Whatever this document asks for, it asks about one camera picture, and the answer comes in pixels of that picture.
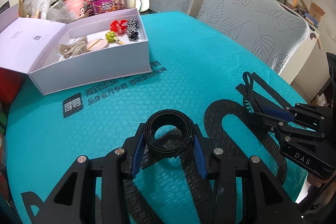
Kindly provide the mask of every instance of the black cable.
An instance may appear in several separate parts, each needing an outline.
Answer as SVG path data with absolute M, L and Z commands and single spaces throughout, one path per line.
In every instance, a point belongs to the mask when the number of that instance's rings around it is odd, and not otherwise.
M 162 126 L 167 125 L 177 127 L 184 137 L 184 140 L 181 142 L 181 144 L 172 149 L 166 149 L 163 146 L 158 145 L 156 139 L 154 138 L 157 130 Z M 154 157 L 161 159 L 168 159 L 172 157 L 176 158 L 179 156 L 194 140 L 194 134 L 194 124 L 190 118 L 184 113 L 173 109 L 160 110 L 154 113 L 148 118 L 143 128 L 143 135 L 148 145 L 149 151 L 152 155 L 154 155 Z
M 306 213 L 311 206 L 314 205 L 316 200 L 322 195 L 322 193 L 329 187 L 330 184 L 336 179 L 334 176 L 329 182 L 324 183 L 321 187 L 314 186 L 307 194 L 307 196 L 298 204 L 298 208 L 301 214 Z

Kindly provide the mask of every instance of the table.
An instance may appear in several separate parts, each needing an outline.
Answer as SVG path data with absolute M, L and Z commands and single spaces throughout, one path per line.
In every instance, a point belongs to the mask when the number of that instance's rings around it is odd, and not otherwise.
M 187 114 L 217 147 L 233 155 L 261 157 L 274 174 L 282 174 L 283 187 L 295 200 L 306 171 L 279 156 L 273 159 L 268 150 L 278 151 L 272 138 L 262 145 L 237 116 L 223 113 L 241 111 L 242 95 L 236 87 L 243 83 L 244 71 L 259 74 L 291 105 L 303 99 L 253 54 L 192 17 L 169 12 L 145 15 L 142 20 L 150 42 L 151 74 L 47 96 L 28 80 L 13 102 L 6 135 L 7 169 L 24 224 L 36 213 L 36 207 L 31 212 L 29 205 L 40 206 L 79 155 L 91 159 L 106 155 L 133 136 L 139 123 L 166 108 Z M 272 100 L 257 85 L 255 90 Z M 77 93 L 83 109 L 63 118 L 63 101 Z M 215 120 L 219 127 L 212 130 Z M 133 182 L 125 183 L 132 223 L 208 221 L 211 184 L 200 180 L 188 155 L 145 167 Z M 100 187 L 98 181 L 98 202 Z

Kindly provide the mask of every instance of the black strap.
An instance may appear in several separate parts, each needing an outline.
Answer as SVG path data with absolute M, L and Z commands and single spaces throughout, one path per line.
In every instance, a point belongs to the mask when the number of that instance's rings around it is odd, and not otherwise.
M 4 129 L 4 131 L 6 132 L 6 125 L 3 124 L 1 121 L 0 121 L 0 127 Z
M 287 102 L 278 92 L 270 87 L 264 79 L 262 79 L 255 72 L 252 73 L 253 80 L 256 81 L 269 95 L 271 95 L 283 108 L 291 107 L 292 105 Z

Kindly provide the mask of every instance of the metal screw head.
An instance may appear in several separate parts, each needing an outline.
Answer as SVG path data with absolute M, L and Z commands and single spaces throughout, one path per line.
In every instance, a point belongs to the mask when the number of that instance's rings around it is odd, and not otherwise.
M 117 154 L 117 155 L 121 155 L 125 152 L 125 149 L 119 147 L 117 148 L 116 150 L 114 150 L 114 152 Z
M 255 164 L 259 163 L 260 162 L 260 158 L 258 156 L 252 156 L 251 157 L 251 161 Z
M 86 156 L 79 156 L 78 158 L 77 158 L 77 161 L 80 163 L 80 164 L 82 164 L 83 162 L 85 162 L 86 161 Z
M 216 155 L 221 155 L 221 154 L 224 153 L 223 149 L 221 149 L 221 148 L 215 148 L 215 149 L 213 150 L 213 152 L 214 152 Z

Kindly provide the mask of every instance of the clear plastic bag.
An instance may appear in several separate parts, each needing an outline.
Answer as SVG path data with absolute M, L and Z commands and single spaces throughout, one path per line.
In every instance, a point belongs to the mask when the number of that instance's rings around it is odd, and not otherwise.
M 24 8 L 31 17 L 35 18 L 63 23 L 70 23 L 74 20 L 63 0 L 26 0 Z

